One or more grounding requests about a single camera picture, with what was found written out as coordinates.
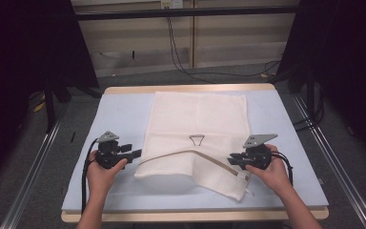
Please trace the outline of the wooden table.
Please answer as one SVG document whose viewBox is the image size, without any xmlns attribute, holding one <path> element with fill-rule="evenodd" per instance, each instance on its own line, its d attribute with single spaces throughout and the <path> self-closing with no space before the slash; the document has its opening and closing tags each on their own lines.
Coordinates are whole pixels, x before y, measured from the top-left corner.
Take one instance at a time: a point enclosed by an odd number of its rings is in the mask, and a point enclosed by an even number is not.
<svg viewBox="0 0 366 229">
<path fill-rule="evenodd" d="M 329 215 L 328 201 L 307 158 L 275 87 L 260 84 L 173 85 L 174 92 L 245 95 L 250 128 L 255 134 L 277 134 L 272 143 L 294 168 L 294 185 L 317 219 Z M 85 147 L 107 130 L 122 143 L 143 145 L 150 107 L 158 86 L 109 87 L 105 90 L 86 138 Z M 257 177 L 252 177 L 240 201 L 225 198 L 197 185 L 167 193 L 134 178 L 130 164 L 108 195 L 103 219 L 111 222 L 261 221 L 287 217 L 279 198 Z"/>
</svg>

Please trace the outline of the person's right hand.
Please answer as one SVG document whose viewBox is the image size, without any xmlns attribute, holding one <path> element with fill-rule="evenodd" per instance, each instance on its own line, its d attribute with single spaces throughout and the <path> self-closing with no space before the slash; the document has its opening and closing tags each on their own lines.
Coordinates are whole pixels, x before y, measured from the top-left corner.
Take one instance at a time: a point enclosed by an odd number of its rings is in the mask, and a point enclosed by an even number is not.
<svg viewBox="0 0 366 229">
<path fill-rule="evenodd" d="M 287 177 L 286 166 L 281 158 L 274 156 L 269 167 L 265 170 L 258 169 L 252 165 L 247 165 L 246 169 L 259 177 L 279 197 L 284 197 L 294 189 Z"/>
</svg>

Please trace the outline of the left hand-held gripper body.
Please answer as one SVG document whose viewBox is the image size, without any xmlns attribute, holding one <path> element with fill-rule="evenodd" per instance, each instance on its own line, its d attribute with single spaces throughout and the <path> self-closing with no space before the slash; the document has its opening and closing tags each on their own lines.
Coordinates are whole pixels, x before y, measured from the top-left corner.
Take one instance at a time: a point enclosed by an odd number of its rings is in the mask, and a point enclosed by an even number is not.
<svg viewBox="0 0 366 229">
<path fill-rule="evenodd" d="M 127 152 L 119 152 L 122 145 L 119 145 L 118 139 L 118 135 L 107 131 L 96 140 L 98 152 L 95 155 L 95 160 L 105 169 L 112 168 L 121 159 L 126 158 Z"/>
</svg>

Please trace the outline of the person's left hand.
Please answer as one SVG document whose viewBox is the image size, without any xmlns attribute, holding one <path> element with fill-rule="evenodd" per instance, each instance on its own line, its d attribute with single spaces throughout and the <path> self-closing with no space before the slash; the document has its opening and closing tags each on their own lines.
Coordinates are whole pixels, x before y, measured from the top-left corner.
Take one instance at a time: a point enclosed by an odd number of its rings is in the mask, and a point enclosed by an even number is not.
<svg viewBox="0 0 366 229">
<path fill-rule="evenodd" d="M 127 159 L 121 159 L 116 165 L 110 169 L 105 169 L 96 161 L 97 151 L 92 151 L 89 156 L 89 166 L 87 179 L 89 184 L 90 197 L 89 199 L 101 198 L 105 199 L 110 191 L 115 176 L 118 172 L 125 168 Z"/>
</svg>

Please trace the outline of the black horizontal bar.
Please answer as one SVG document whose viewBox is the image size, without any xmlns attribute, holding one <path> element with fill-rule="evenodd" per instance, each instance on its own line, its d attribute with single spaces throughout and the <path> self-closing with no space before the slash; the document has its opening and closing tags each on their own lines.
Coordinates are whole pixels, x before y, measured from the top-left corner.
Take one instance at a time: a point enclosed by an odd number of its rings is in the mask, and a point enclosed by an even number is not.
<svg viewBox="0 0 366 229">
<path fill-rule="evenodd" d="M 85 21 L 85 20 L 160 18 L 160 17 L 219 16 L 219 15 L 241 15 L 241 14 L 279 14 L 279 13 L 296 13 L 298 11 L 300 11 L 299 6 L 199 8 L 199 9 L 173 9 L 173 10 L 129 10 L 129 11 L 83 12 L 83 13 L 77 13 L 73 18 L 78 21 Z"/>
</svg>

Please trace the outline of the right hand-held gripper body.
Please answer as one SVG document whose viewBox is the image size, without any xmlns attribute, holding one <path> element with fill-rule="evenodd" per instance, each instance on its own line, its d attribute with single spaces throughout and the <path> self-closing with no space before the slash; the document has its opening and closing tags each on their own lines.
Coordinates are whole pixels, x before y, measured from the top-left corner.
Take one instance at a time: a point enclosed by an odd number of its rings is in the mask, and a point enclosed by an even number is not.
<svg viewBox="0 0 366 229">
<path fill-rule="evenodd" d="M 243 145 L 245 151 L 240 154 L 245 164 L 265 170 L 272 160 L 271 150 L 265 145 L 265 142 L 276 137 L 277 134 L 250 135 Z"/>
</svg>

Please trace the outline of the black curtain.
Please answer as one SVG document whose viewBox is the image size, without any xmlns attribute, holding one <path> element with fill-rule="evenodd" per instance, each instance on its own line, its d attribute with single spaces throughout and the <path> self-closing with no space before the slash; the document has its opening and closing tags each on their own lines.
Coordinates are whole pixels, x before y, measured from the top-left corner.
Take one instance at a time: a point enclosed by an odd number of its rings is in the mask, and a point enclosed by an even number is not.
<svg viewBox="0 0 366 229">
<path fill-rule="evenodd" d="M 366 145 L 366 0 L 299 0 L 278 74 L 312 76 Z"/>
<path fill-rule="evenodd" d="M 0 167 L 23 122 L 31 94 L 67 102 L 68 87 L 97 78 L 71 0 L 0 0 Z"/>
</svg>

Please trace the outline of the white wall socket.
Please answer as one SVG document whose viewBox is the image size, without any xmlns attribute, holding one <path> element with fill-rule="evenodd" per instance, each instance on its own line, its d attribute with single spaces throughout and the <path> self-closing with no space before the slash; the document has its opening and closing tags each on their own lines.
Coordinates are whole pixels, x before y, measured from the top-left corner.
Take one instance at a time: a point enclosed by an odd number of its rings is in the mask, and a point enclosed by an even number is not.
<svg viewBox="0 0 366 229">
<path fill-rule="evenodd" d="M 161 8 L 162 9 L 182 9 L 183 8 L 183 0 L 161 0 Z"/>
</svg>

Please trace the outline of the metal floor rail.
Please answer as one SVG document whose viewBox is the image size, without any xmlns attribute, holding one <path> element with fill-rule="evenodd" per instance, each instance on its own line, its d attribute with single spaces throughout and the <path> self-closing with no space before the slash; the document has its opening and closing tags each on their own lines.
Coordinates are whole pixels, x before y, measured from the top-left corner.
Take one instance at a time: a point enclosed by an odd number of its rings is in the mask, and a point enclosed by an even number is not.
<svg viewBox="0 0 366 229">
<path fill-rule="evenodd" d="M 30 199 L 33 186 L 39 177 L 42 166 L 46 161 L 53 142 L 55 141 L 67 109 L 68 106 L 60 109 L 57 118 L 54 120 L 53 126 L 47 133 L 45 133 L 44 140 L 35 155 L 35 159 L 29 169 L 29 172 L 16 198 L 12 202 L 12 205 L 2 222 L 0 229 L 16 229 Z"/>
<path fill-rule="evenodd" d="M 336 156 L 336 153 L 329 143 L 326 136 L 321 131 L 320 127 L 317 124 L 314 124 L 310 118 L 310 115 L 307 113 L 307 105 L 303 98 L 296 94 L 294 96 L 295 104 L 297 105 L 300 113 L 306 119 L 307 128 L 312 133 L 315 138 L 317 145 L 320 148 L 320 151 L 325 156 L 328 161 L 335 177 L 341 186 L 344 194 L 352 205 L 354 211 L 356 212 L 359 220 L 362 222 L 362 225 L 366 229 L 366 201 L 357 190 L 341 162 Z"/>
</svg>

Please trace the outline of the black stand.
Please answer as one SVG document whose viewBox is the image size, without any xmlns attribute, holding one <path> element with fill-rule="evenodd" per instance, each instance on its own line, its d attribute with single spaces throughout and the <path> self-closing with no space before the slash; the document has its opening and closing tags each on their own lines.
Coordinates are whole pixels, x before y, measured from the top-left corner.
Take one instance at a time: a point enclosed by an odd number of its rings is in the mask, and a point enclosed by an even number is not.
<svg viewBox="0 0 366 229">
<path fill-rule="evenodd" d="M 71 101 L 71 93 L 68 87 L 76 88 L 82 93 L 88 94 L 93 98 L 100 98 L 101 93 L 90 89 L 88 86 L 83 86 L 81 83 L 73 79 L 68 79 L 62 76 L 46 77 L 44 80 L 44 96 L 47 111 L 47 133 L 49 133 L 55 126 L 56 117 L 53 104 L 53 97 L 56 96 L 60 103 L 68 103 Z"/>
<path fill-rule="evenodd" d="M 295 63 L 290 67 L 281 64 L 278 68 L 276 82 L 287 80 L 291 94 L 300 94 L 306 90 L 306 116 L 293 123 L 295 130 L 304 131 L 316 127 L 324 116 L 323 94 L 320 86 L 315 84 L 314 71 L 310 65 Z"/>
</svg>

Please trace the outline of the beige wooden cabinet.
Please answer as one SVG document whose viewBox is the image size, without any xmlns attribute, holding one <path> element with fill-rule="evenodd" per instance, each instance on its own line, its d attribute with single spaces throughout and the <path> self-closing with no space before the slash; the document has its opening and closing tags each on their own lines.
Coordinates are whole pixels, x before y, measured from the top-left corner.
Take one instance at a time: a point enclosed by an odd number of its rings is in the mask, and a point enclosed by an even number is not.
<svg viewBox="0 0 366 229">
<path fill-rule="evenodd" d="M 161 0 L 71 0 L 82 12 L 164 10 Z M 299 0 L 183 0 L 182 9 L 296 6 Z M 292 13 L 81 21 L 98 77 L 281 58 Z"/>
</svg>

